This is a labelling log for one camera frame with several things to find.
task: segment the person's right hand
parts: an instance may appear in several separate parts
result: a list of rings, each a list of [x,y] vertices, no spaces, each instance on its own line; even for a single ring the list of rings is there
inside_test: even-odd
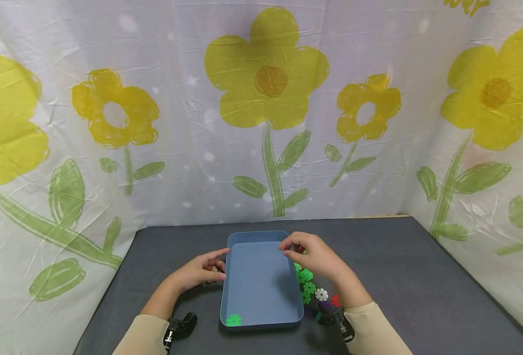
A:
[[[314,234],[294,232],[281,242],[279,249],[284,250],[286,257],[303,268],[332,281],[335,281],[340,273],[352,273],[346,263]]]
[[[345,309],[373,302],[354,271],[318,236],[294,232],[281,242],[279,249],[303,268],[331,280]]]

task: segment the green leaf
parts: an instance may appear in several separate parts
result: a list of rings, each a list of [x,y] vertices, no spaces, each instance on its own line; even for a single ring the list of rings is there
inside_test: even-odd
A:
[[[104,172],[113,173],[119,168],[119,163],[113,159],[100,158],[100,167]]]
[[[247,196],[255,198],[262,198],[267,192],[267,187],[247,176],[234,176],[232,185]]]
[[[104,253],[101,247],[81,233],[62,228],[2,194],[0,194],[0,210],[19,227],[46,242],[115,270],[121,265],[122,258]]]
[[[82,173],[73,159],[67,159],[52,173],[48,206],[52,218],[63,228],[74,229],[82,215],[85,199]]]
[[[141,168],[138,168],[137,170],[135,170],[135,172],[133,173],[133,178],[135,180],[146,179],[153,175],[157,175],[158,173],[163,171],[164,168],[165,168],[164,162],[153,161],[153,162],[143,165]]]
[[[327,144],[324,147],[324,154],[326,154],[329,160],[333,162],[337,162],[340,161],[340,159],[342,159],[342,153],[340,153],[340,150],[338,150],[338,148],[331,144]]]
[[[429,167],[421,167],[417,171],[417,179],[421,183],[427,201],[431,202],[438,198],[437,179],[435,173]]]
[[[111,223],[107,226],[104,239],[104,253],[112,254],[113,244],[118,239],[119,232],[121,231],[121,220],[119,217],[113,217]]]
[[[297,203],[303,201],[307,195],[309,194],[309,190],[307,190],[305,187],[299,188],[299,190],[296,190],[294,193],[288,195],[288,197],[283,201],[283,208],[284,209],[290,209],[291,207],[295,206]]]
[[[442,237],[464,242],[468,237],[468,231],[460,224],[445,224],[438,228],[438,234]]]
[[[463,172],[456,178],[454,189],[460,194],[474,194],[499,183],[511,171],[505,163],[486,161]]]
[[[362,170],[363,168],[366,168],[368,165],[370,165],[374,161],[376,161],[376,157],[360,158],[360,159],[354,160],[350,164],[346,165],[346,169],[344,169],[344,171],[347,173],[357,172],[359,170]]]
[[[277,161],[277,170],[280,173],[290,169],[293,164],[299,160],[299,157],[303,154],[303,152],[305,152],[310,138],[311,132],[309,130],[305,130],[295,135],[293,139],[291,139],[289,144],[283,150],[283,153],[281,153],[281,157],[279,157],[279,160]]]
[[[509,203],[508,218],[513,225],[518,228],[523,228],[523,198],[518,195]]]
[[[70,291],[85,276],[86,272],[76,259],[59,261],[38,274],[29,287],[29,293],[36,302],[44,302]]]

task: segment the white curtain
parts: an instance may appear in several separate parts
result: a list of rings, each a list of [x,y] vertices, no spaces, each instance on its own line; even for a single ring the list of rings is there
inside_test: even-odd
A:
[[[138,229],[409,213],[523,325],[523,4],[0,0],[0,355]]]

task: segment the hand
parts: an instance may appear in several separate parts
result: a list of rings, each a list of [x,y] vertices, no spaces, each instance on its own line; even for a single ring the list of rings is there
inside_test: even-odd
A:
[[[331,280],[345,309],[373,302],[354,271],[318,236],[294,232],[281,242],[279,249],[303,268]]]
[[[284,255],[311,272],[334,280],[339,272],[346,272],[346,263],[314,234],[294,232],[279,245]]]
[[[179,293],[186,292],[201,283],[223,281],[225,280],[225,263],[219,257],[227,253],[229,253],[229,248],[198,255],[167,277],[167,280],[171,281],[171,286],[175,287]]]
[[[225,280],[225,263],[219,259],[229,248],[198,255],[168,276],[141,310],[141,314],[169,320],[178,297],[201,283]]]

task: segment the dark gray tabletop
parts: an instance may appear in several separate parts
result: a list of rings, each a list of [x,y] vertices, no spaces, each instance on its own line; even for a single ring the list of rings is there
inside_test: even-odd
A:
[[[225,247],[233,232],[273,229],[324,239],[356,271],[414,355],[523,355],[523,329],[411,217],[143,229],[75,354],[111,354],[157,285],[191,258]],[[189,338],[173,344],[172,355],[348,353],[338,330],[307,316],[296,329],[227,333],[219,324],[220,299],[219,284],[182,296],[176,317],[192,311],[199,320]]]

